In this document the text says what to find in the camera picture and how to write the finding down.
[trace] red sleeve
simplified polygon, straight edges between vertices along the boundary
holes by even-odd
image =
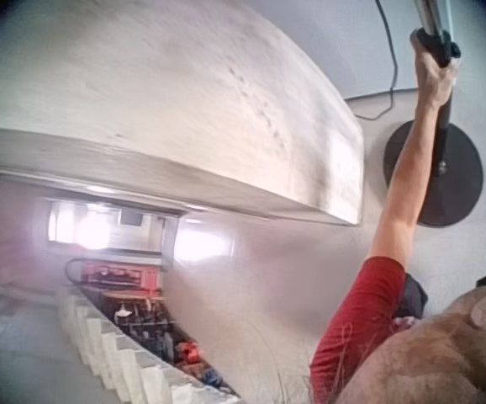
[[[362,265],[310,364],[316,404],[340,393],[358,365],[392,334],[404,277],[404,268],[392,258],[372,257]]]

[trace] hand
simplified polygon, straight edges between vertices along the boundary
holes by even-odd
[[[415,51],[419,105],[439,109],[451,96],[460,60],[452,58],[447,67],[440,68],[431,53],[419,42],[416,32],[413,31],[409,40]]]

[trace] person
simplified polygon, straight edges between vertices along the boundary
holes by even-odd
[[[370,251],[310,365],[316,404],[486,402],[486,286],[413,327],[393,322],[431,175],[438,111],[459,66],[453,59],[440,68],[415,32],[410,41],[415,120]]]

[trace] wire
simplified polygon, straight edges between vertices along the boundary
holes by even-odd
[[[398,62],[396,61],[396,54],[394,53],[393,37],[391,35],[391,29],[388,26],[387,17],[385,16],[385,12],[383,11],[383,7],[381,5],[380,0],[376,0],[376,5],[378,6],[379,15],[381,15],[381,20],[383,21],[383,25],[385,27],[385,33],[387,34],[388,48],[391,52],[391,58],[393,59],[393,66],[394,66],[393,80],[391,82],[391,87],[388,90],[388,96],[390,98],[390,105],[386,109],[381,111],[379,114],[374,116],[373,118],[369,118],[367,116],[355,114],[355,116],[357,118],[359,118],[360,120],[378,120],[382,116],[384,116],[387,112],[389,112],[391,109],[394,108],[394,88],[396,87],[396,81],[398,79]]]

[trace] black circular base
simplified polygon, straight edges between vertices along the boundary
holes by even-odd
[[[411,120],[400,126],[385,147],[383,173],[387,186],[412,123]],[[421,225],[444,227],[458,223],[471,213],[482,192],[480,156],[469,137],[453,124],[449,125],[447,133],[444,161],[446,172],[430,178],[419,216]]]

